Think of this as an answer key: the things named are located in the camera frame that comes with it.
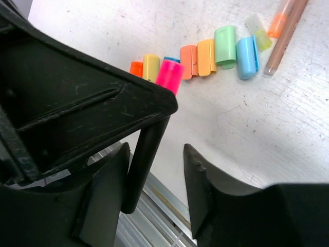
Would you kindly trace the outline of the pastel green cap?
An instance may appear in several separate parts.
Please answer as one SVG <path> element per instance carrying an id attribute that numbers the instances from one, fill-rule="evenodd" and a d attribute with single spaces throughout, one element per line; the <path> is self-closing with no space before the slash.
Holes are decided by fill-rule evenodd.
<path id="1" fill-rule="evenodd" d="M 234 68 L 236 62 L 235 27 L 218 28 L 214 32 L 215 63 L 222 69 Z"/>

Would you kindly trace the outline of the pastel blue cap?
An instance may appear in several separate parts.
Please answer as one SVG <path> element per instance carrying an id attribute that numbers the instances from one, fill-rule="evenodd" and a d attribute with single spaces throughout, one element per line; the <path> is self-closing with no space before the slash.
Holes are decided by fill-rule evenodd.
<path id="1" fill-rule="evenodd" d="M 255 35 L 240 39 L 236 44 L 237 72 L 241 80 L 256 75 L 260 68 L 258 47 Z"/>

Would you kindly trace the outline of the pastel orange cap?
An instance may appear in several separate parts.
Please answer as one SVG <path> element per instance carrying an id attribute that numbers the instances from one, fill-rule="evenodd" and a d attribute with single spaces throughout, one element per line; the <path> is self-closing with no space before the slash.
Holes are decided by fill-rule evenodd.
<path id="1" fill-rule="evenodd" d="M 203 40 L 197 44 L 197 71 L 200 77 L 217 72 L 213 39 Z"/>

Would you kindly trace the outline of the black pink-capped highlighter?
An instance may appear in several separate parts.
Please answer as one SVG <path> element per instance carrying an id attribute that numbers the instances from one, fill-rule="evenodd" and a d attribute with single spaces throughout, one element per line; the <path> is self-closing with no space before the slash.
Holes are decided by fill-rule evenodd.
<path id="1" fill-rule="evenodd" d="M 124 214 L 131 214 L 135 211 L 169 119 L 166 117 L 140 131 L 125 181 L 121 205 L 121 212 Z"/>

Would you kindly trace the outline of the bright blue cap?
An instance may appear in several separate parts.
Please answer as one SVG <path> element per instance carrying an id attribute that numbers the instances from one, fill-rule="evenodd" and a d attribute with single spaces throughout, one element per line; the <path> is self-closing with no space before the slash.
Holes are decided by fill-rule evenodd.
<path id="1" fill-rule="evenodd" d="M 165 56 L 163 59 L 164 60 L 170 60 L 170 61 L 174 61 L 174 62 L 180 63 L 180 60 L 177 59 L 177 58 L 172 58 L 172 57 Z"/>

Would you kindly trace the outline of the clear orange pen cap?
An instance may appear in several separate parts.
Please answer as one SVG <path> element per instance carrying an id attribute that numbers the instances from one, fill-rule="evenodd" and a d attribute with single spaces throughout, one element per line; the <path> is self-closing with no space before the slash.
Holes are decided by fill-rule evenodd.
<path id="1" fill-rule="evenodd" d="M 287 18 L 289 17 L 293 8 L 294 2 L 294 0 L 283 0 L 280 2 L 280 5 L 267 32 L 269 37 L 278 38 L 281 35 Z"/>

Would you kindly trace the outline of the coral orange cap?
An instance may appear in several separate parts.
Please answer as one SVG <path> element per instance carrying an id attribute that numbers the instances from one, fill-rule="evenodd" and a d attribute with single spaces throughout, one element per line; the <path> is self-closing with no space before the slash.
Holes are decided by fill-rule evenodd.
<path id="1" fill-rule="evenodd" d="M 183 80 L 190 80 L 198 76 L 196 45 L 187 45 L 180 49 L 180 63 L 185 68 Z"/>

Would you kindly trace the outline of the neon orange cap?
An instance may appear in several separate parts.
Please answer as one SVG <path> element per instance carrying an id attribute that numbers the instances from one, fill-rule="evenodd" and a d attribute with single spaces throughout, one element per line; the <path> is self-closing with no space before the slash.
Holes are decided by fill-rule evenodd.
<path id="1" fill-rule="evenodd" d="M 137 76 L 139 78 L 143 77 L 143 62 L 142 61 L 132 61 L 130 66 L 130 74 Z"/>

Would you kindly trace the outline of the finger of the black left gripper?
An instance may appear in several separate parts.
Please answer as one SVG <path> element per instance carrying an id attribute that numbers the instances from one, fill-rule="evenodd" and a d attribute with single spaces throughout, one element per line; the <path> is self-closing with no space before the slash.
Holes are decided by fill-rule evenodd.
<path id="1" fill-rule="evenodd" d="M 1 1 L 1 183 L 28 185 L 172 115 L 174 94 L 33 27 Z"/>

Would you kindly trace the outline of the clear yellow pen cap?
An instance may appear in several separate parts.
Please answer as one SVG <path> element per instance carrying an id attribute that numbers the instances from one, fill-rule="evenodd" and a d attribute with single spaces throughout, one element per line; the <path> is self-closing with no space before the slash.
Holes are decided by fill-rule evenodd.
<path id="1" fill-rule="evenodd" d="M 256 14 L 253 14 L 246 19 L 246 26 L 251 34 L 255 36 L 260 51 L 265 51 L 272 46 L 272 41 Z"/>

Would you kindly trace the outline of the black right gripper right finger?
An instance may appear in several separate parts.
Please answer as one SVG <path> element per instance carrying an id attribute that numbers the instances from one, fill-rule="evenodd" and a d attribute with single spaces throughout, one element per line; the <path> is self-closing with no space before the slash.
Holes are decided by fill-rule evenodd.
<path id="1" fill-rule="evenodd" d="M 257 188 L 184 146 L 192 237 L 198 246 L 328 246 L 328 185 Z"/>

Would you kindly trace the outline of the thin orange pen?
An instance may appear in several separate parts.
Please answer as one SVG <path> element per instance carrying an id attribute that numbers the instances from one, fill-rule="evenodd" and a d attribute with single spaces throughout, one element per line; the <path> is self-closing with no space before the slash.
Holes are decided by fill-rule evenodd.
<path id="1" fill-rule="evenodd" d="M 274 49 L 269 57 L 269 60 L 265 66 L 264 74 L 268 76 L 273 76 L 277 71 L 282 57 L 286 51 L 286 48 L 291 40 L 294 30 L 303 14 L 303 11 L 308 3 L 308 0 L 294 1 L 292 10 L 287 17 L 287 21 L 280 37 L 278 38 Z"/>

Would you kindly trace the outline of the neon pink cap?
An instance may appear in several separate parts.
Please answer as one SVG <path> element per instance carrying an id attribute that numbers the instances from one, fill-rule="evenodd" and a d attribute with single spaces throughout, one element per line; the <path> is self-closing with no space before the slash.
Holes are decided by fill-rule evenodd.
<path id="1" fill-rule="evenodd" d="M 163 60 L 156 84 L 170 90 L 174 95 L 177 94 L 185 68 L 178 62 L 172 60 Z"/>

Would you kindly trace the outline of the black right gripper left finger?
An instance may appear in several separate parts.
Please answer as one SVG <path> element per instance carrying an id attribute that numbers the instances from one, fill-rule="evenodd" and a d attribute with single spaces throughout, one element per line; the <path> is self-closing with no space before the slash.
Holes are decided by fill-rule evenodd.
<path id="1" fill-rule="evenodd" d="M 129 168 L 120 145 L 44 187 L 1 187 L 1 246 L 112 246 Z"/>

